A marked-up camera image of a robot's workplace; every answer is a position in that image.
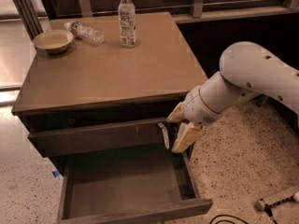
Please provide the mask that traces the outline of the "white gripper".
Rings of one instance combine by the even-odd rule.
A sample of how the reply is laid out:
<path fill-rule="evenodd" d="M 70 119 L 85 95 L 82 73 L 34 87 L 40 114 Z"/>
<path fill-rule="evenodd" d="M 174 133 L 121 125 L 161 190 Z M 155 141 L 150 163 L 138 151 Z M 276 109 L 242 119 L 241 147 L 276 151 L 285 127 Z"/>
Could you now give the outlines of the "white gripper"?
<path fill-rule="evenodd" d="M 200 95 L 200 87 L 193 88 L 188 92 L 183 103 L 178 103 L 166 119 L 168 122 L 180 122 L 184 119 L 189 121 L 188 124 L 180 124 L 178 136 L 171 151 L 174 153 L 184 152 L 200 136 L 201 126 L 210 126 L 220 117 L 220 113 L 212 111 L 205 104 Z"/>

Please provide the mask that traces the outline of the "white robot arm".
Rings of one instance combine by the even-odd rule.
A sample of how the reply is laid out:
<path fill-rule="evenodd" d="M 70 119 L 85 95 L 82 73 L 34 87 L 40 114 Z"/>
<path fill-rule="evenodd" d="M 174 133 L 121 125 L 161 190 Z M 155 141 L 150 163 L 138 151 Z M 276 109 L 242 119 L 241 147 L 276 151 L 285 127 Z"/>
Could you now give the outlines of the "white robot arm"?
<path fill-rule="evenodd" d="M 299 70 L 252 42 L 237 42 L 221 55 L 220 70 L 194 87 L 168 116 L 178 122 L 172 151 L 181 153 L 200 136 L 204 126 L 221 117 L 230 106 L 263 94 L 299 113 Z"/>

